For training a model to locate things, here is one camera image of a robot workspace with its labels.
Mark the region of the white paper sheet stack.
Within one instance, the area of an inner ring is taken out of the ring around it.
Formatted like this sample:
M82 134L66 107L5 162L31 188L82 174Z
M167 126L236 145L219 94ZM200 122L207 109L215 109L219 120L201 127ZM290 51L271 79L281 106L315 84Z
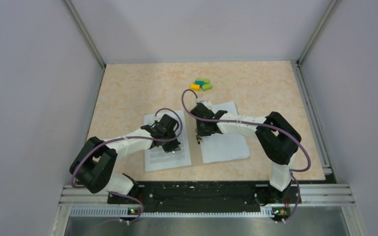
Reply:
M251 154L246 138L237 134L204 136L200 146L204 164L246 159Z

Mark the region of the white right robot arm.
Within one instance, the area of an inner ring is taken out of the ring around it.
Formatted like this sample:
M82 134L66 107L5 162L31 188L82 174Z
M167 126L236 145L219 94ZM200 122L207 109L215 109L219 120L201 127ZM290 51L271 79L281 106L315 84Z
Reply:
M189 114L196 119L199 138L213 134L236 134L256 138L266 156L272 162L268 186L254 195L260 206L287 203L291 176L291 160L302 140L298 132L278 112L265 117L249 117L225 110L213 112L204 103L197 103Z

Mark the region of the printed white paper sheet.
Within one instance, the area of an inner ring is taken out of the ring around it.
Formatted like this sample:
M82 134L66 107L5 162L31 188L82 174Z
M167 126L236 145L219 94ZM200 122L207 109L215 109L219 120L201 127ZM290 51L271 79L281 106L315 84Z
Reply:
M183 110L175 111L183 122L183 130L177 141L179 150L166 153L162 147L145 150L145 171L159 171L190 166L192 164L189 149L189 139L186 129L185 113Z

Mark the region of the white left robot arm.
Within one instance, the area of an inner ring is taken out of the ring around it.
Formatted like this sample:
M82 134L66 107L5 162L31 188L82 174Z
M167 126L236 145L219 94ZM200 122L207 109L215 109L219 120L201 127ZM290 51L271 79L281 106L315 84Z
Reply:
M86 189L92 194L107 192L126 203L141 203L138 183L127 174L114 172L121 158L133 153L160 147L164 152L179 149L178 137L183 131L180 116L164 114L152 124L113 139L89 138L72 162L69 172L74 189Z

